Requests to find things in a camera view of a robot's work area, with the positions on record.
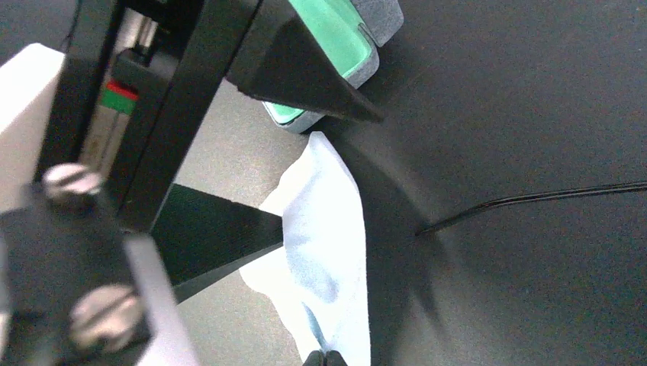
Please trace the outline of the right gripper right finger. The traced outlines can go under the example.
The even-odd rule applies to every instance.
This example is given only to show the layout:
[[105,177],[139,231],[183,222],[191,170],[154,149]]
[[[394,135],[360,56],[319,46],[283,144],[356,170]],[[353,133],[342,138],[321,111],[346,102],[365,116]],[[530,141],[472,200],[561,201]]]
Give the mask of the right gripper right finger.
[[325,366],[348,366],[343,356],[338,351],[329,351],[325,354]]

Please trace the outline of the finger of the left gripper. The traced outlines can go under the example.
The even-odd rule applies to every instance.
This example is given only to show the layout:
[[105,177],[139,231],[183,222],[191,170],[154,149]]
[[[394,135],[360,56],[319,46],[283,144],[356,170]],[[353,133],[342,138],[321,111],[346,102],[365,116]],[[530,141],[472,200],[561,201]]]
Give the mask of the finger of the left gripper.
[[181,303],[280,248],[282,218],[259,208],[173,185],[153,226],[177,302]]

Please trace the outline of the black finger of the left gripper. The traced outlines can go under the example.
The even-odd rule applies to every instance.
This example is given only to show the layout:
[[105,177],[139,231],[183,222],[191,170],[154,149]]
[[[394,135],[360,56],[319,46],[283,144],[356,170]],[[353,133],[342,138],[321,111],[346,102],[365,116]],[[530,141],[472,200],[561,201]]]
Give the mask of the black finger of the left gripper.
[[227,81],[271,104],[379,122],[379,109],[337,72],[291,2],[259,3]]

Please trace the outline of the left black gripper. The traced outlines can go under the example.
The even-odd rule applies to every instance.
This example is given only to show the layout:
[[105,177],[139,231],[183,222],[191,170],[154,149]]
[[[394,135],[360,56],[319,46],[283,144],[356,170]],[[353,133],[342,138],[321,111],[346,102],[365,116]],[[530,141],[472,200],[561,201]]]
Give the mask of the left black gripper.
[[258,6],[80,1],[35,179],[82,158],[101,108],[128,108],[108,187],[124,227],[151,230]]

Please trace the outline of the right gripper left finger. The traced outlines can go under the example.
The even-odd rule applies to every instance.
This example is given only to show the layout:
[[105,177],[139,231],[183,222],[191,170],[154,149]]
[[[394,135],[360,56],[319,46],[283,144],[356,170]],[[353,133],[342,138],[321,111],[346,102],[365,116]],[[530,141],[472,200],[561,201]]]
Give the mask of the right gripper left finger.
[[320,350],[312,351],[303,363],[303,366],[325,366],[326,354]]

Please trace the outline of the blue-grey glasses case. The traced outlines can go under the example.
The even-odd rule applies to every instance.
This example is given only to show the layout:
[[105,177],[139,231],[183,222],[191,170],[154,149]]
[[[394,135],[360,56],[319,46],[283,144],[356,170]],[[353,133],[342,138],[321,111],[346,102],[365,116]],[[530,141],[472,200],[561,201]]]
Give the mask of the blue-grey glasses case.
[[404,23],[398,1],[292,1],[337,72],[354,88],[378,70],[378,48]]

